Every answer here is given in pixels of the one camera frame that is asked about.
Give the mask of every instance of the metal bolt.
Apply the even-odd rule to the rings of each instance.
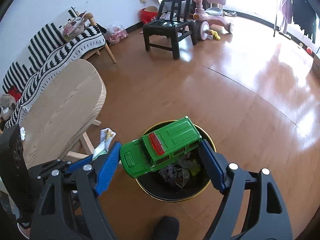
[[[52,176],[57,176],[59,174],[59,170],[53,170],[51,171]]]
[[[262,173],[263,173],[264,175],[269,175],[269,174],[270,174],[270,171],[269,171],[267,168],[263,168],[263,169],[262,169]]]
[[[235,171],[235,170],[238,169],[238,165],[235,164],[235,163],[230,163],[230,164],[229,164],[229,168]]]
[[[85,171],[89,171],[89,170],[92,169],[92,166],[91,166],[90,164],[86,164],[85,166],[83,166],[83,169],[84,169]]]

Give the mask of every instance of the round wooden tabletop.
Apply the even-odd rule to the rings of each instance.
[[[88,61],[66,66],[26,115],[23,156],[27,168],[65,156],[98,116],[106,87]]]

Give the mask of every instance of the chair seat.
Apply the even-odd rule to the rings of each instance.
[[[169,21],[169,20],[163,20],[163,19],[159,19],[159,20],[154,20],[152,22],[149,22],[148,24],[145,24],[143,26],[143,29],[145,28],[155,28],[155,29],[176,29],[176,28],[182,28],[183,26],[189,25],[191,24],[192,21]]]
[[[219,7],[211,7],[205,10],[205,12],[211,16],[219,16],[222,14],[222,10]]]

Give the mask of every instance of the black device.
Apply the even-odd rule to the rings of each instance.
[[[18,222],[24,228],[32,225],[31,240],[117,239],[97,196],[108,188],[120,148],[115,142],[108,154],[94,161],[91,155],[75,163],[58,159],[27,170],[19,125],[4,131],[0,136],[0,176],[22,214]],[[223,194],[204,240],[292,240],[284,201],[268,169],[244,171],[215,153],[206,140],[200,143],[199,155],[213,186]],[[240,234],[231,237],[244,190],[250,190],[244,225]],[[74,214],[78,204],[87,233],[79,228]]]

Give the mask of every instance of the gold rim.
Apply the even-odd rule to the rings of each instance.
[[[157,123],[157,124],[151,126],[149,129],[145,130],[142,135],[145,135],[145,134],[147,133],[147,131],[149,131],[150,129],[152,129],[153,127],[155,127],[155,126],[157,126],[157,125],[159,125],[159,124],[162,124],[162,123],[165,123],[165,122],[174,122],[174,121],[177,121],[177,120],[168,120],[168,121],[163,121],[163,122]],[[198,129],[200,129],[200,130],[209,138],[209,140],[210,140],[210,142],[211,142],[211,145],[213,146],[214,152],[217,152],[216,147],[215,147],[215,145],[214,145],[211,137],[209,136],[209,134],[207,134],[206,131],[203,130],[200,126],[198,126],[198,125],[196,125],[196,124],[193,124],[193,125],[194,125],[195,127],[197,127]],[[199,192],[195,193],[194,195],[192,195],[192,196],[190,196],[190,197],[188,197],[188,198],[186,198],[186,199],[175,200],[175,201],[166,201],[166,200],[163,200],[163,199],[156,198],[156,197],[152,196],[150,193],[148,193],[148,192],[144,189],[144,187],[140,184],[140,182],[138,181],[137,178],[136,178],[136,182],[137,182],[138,185],[143,189],[143,191],[144,191],[145,193],[147,193],[150,197],[152,197],[152,198],[154,198],[154,199],[157,199],[157,200],[160,200],[160,201],[163,201],[163,202],[174,203],[174,202],[186,201],[186,200],[188,200],[188,199],[190,199],[190,198],[193,198],[193,197],[198,196],[201,192],[203,192],[203,191],[209,186],[209,184],[211,183],[211,180],[209,180],[208,183],[207,183],[207,185],[205,185]]]

